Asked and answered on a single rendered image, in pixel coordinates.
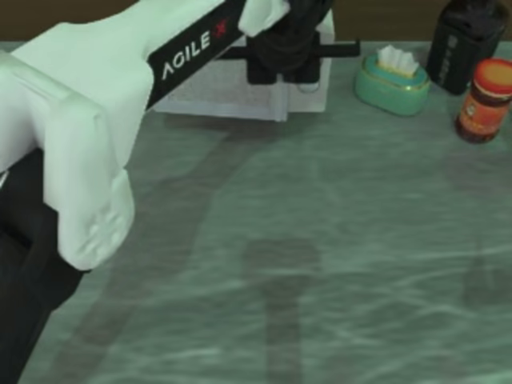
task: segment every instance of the red logo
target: red logo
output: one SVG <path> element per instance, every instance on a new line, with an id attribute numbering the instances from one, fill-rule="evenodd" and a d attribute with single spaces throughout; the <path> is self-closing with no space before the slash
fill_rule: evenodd
<path id="1" fill-rule="evenodd" d="M 227 18 L 222 20 L 219 24 L 217 24 L 214 28 L 214 36 L 216 38 L 221 38 L 226 34 L 226 24 L 227 24 Z"/>

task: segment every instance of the tissue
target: tissue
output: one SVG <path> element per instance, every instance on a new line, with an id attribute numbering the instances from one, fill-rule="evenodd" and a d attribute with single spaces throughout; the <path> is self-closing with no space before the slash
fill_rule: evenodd
<path id="1" fill-rule="evenodd" d="M 378 65 L 384 70 L 412 78 L 419 67 L 411 52 L 404 52 L 394 46 L 378 50 Z"/>

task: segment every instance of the table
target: table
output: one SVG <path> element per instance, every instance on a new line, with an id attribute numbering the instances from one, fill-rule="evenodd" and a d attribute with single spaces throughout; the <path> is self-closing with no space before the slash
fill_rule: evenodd
<path id="1" fill-rule="evenodd" d="M 416 118 L 361 104 L 359 62 L 324 114 L 147 115 L 130 237 L 22 384 L 512 382 L 510 128 L 461 141 L 437 87 Z"/>

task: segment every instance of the jar label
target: jar label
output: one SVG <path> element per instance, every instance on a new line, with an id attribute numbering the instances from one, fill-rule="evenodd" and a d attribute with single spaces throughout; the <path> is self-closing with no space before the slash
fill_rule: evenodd
<path id="1" fill-rule="evenodd" d="M 508 109 L 508 106 L 484 106 L 468 94 L 459 121 L 466 130 L 474 134 L 495 134 Z"/>

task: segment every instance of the green tissue box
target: green tissue box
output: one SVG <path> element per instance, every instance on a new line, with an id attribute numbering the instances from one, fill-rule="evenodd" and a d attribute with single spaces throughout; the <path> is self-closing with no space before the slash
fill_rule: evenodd
<path id="1" fill-rule="evenodd" d="M 390 72 L 378 66 L 378 56 L 365 58 L 355 79 L 354 91 L 361 101 L 392 114 L 413 116 L 425 106 L 430 79 L 419 67 L 414 76 Z"/>

